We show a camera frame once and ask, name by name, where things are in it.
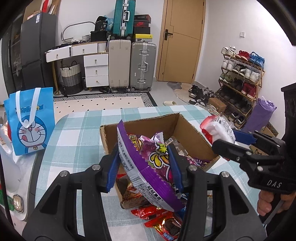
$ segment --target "shoe rack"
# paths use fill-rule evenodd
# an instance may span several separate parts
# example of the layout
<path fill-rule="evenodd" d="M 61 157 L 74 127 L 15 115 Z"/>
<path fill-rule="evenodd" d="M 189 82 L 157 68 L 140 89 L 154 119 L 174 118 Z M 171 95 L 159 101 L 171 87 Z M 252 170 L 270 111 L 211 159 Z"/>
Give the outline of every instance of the shoe rack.
<path fill-rule="evenodd" d="M 251 103 L 252 108 L 248 111 L 247 114 L 244 114 L 240 109 L 236 108 L 233 104 L 231 104 L 229 101 L 227 101 L 226 99 L 224 99 L 223 97 L 221 97 L 218 93 L 216 93 L 217 97 L 219 97 L 223 102 L 225 102 L 227 106 L 231 106 L 232 109 L 234 108 L 235 110 L 237 110 L 237 112 L 238 112 L 240 115 L 243 115 L 243 116 L 245 117 L 245 119 L 246 119 L 246 121 L 245 121 L 245 123 L 246 123 L 246 122 L 247 122 L 247 119 L 249 118 L 250 114 L 252 113 L 252 110 L 253 110 L 253 108 L 254 108 L 254 106 L 255 106 L 255 104 L 256 104 L 256 100 L 257 100 L 257 98 L 258 98 L 258 94 L 259 94 L 259 92 L 260 92 L 260 90 L 261 90 L 261 88 L 262 88 L 262 84 L 263 84 L 262 78 L 263 78 L 263 76 L 264 76 L 264 74 L 265 74 L 265 71 L 262 70 L 261 67 L 259 67 L 259 66 L 257 66 L 257 65 L 254 65 L 254 64 L 252 64 L 252 63 L 250 63 L 250 62 L 248 62 L 248 61 L 245 61 L 245 60 L 242 60 L 242 59 L 238 59 L 238 58 L 235 58 L 235 57 L 233 57 L 233 56 L 226 55 L 226 54 L 223 54 L 223 56 L 224 56 L 224 58 L 225 58 L 225 57 L 228 57 L 230 60 L 233 59 L 233 60 L 235 60 L 235 61 L 237 61 L 237 62 L 240 62 L 240 63 L 242 63 L 242 64 L 244 64 L 244 65 L 246 65 L 246 66 L 250 66 L 250 67 L 252 67 L 252 68 L 254 68 L 254 69 L 257 69 L 257 70 L 259 70 L 259 71 L 261 72 L 258 83 L 255 83 L 255 82 L 253 82 L 253 81 L 251 81 L 251 80 L 249 80 L 249 79 L 247 79 L 247 78 L 245 78 L 245 77 L 242 77 L 241 75 L 239 75 L 239 74 L 237 74 L 237 73 L 231 71 L 231 73 L 232 73 L 233 75 L 236 75 L 236 76 L 238 77 L 238 79 L 242 80 L 243 82 L 246 81 L 246 82 L 248 82 L 248 83 L 250 83 L 250 84 L 256 86 L 256 95 L 254 96 L 254 98 L 249 98 L 247 95 L 245 95 L 245 94 L 243 94 L 242 92 L 238 91 L 237 89 L 231 87 L 229 84 L 227 84 L 227 83 L 225 83 L 225 82 L 223 82 L 223 81 L 221 81 L 221 80 L 218 80 L 219 85 L 220 85 L 220 89 L 225 85 L 225 86 L 227 86 L 229 89 L 232 89 L 232 90 L 233 90 L 234 92 L 236 92 L 237 94 L 243 96 L 245 99 L 248 100 L 248 102 Z M 229 70 L 224 69 L 224 68 L 221 68 L 221 70 L 222 70 L 222 73 L 223 73 L 223 74 L 228 74 L 228 73 L 230 72 Z"/>

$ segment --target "beige suitcase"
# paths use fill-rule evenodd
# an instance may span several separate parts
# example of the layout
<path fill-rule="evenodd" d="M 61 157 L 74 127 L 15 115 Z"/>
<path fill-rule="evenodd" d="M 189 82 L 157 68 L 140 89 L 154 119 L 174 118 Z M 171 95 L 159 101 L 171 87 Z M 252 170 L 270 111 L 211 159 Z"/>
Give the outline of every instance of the beige suitcase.
<path fill-rule="evenodd" d="M 130 40 L 111 40 L 109 43 L 109 86 L 129 89 L 131 60 Z"/>

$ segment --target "red and white snack bag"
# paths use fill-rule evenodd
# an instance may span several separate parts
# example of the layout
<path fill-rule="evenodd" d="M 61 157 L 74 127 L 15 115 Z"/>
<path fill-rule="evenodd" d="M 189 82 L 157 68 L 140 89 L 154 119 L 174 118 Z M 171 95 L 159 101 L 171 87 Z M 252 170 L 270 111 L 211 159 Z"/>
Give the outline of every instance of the red and white snack bag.
<path fill-rule="evenodd" d="M 235 136 L 228 122 L 219 116 L 208 116 L 200 124 L 202 133 L 213 144 L 214 141 L 222 139 L 224 141 L 235 143 Z"/>

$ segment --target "checkered tablecloth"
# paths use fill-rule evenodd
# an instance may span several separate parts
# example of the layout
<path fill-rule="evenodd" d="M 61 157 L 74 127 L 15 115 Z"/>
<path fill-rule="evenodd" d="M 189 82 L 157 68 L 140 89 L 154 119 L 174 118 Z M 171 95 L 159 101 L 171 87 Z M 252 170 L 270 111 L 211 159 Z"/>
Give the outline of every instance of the checkered tablecloth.
<path fill-rule="evenodd" d="M 63 117 L 54 128 L 42 160 L 35 205 L 62 170 L 81 172 L 100 162 L 105 155 L 99 133 L 100 126 L 118 123 L 120 120 L 131 121 L 171 113 L 181 113 L 199 131 L 200 123 L 210 115 L 200 107 L 184 105 L 86 111 Z M 230 173 L 255 207 L 259 190 L 247 185 L 248 177 L 239 165 L 220 158 L 208 172 L 219 174 L 221 171 Z M 102 193 L 102 200 L 112 240 L 123 241 L 128 238 L 131 241 L 163 241 L 154 229 L 146 228 L 141 219 L 121 208 L 114 188 L 108 194 Z M 79 234 L 84 235 L 81 191 L 77 195 L 77 226 Z"/>

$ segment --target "white drawer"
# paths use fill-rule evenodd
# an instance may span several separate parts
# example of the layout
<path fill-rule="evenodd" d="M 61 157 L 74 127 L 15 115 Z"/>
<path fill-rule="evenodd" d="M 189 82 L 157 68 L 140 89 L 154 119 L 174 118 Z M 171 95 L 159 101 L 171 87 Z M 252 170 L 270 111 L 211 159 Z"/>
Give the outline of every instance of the white drawer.
<path fill-rule="evenodd" d="M 71 47 L 71 56 L 84 55 L 98 52 L 98 44 L 81 44 Z"/>
<path fill-rule="evenodd" d="M 85 77 L 86 87 L 95 87 L 95 86 L 108 86 L 109 85 L 109 76 L 93 76 Z"/>
<path fill-rule="evenodd" d="M 108 54 L 92 54 L 84 56 L 84 66 L 108 65 Z"/>
<path fill-rule="evenodd" d="M 52 62 L 58 59 L 68 58 L 70 57 L 70 46 L 50 50 L 49 52 L 46 52 L 45 55 L 46 62 Z"/>
<path fill-rule="evenodd" d="M 85 67 L 85 77 L 109 75 L 108 65 Z"/>

